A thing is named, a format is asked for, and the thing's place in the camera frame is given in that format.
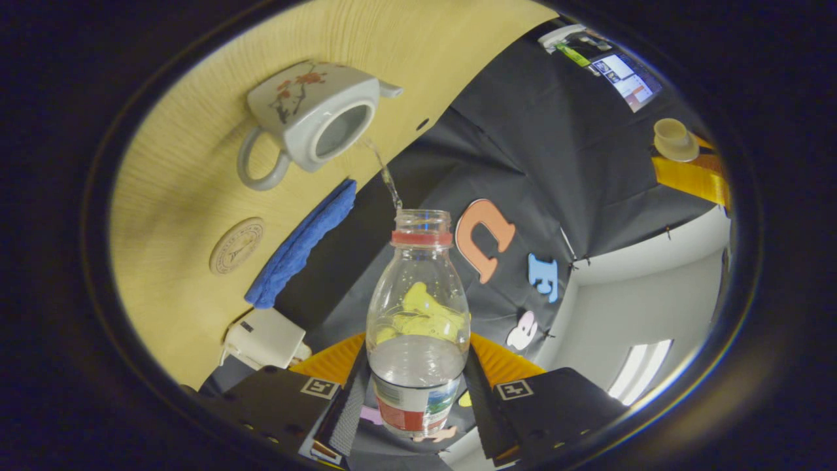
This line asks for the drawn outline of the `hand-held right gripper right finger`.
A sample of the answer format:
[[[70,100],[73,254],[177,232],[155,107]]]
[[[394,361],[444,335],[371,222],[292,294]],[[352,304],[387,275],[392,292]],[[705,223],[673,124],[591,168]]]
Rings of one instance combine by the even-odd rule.
[[[574,447],[628,411],[577,370],[548,372],[478,334],[464,379],[484,454],[496,465],[574,460]]]

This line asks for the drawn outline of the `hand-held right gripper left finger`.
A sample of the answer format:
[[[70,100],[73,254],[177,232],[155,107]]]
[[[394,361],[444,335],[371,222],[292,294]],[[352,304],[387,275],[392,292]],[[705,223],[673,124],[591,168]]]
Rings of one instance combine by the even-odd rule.
[[[264,366],[219,399],[219,414],[306,459],[346,459],[370,369],[357,334],[290,369]]]

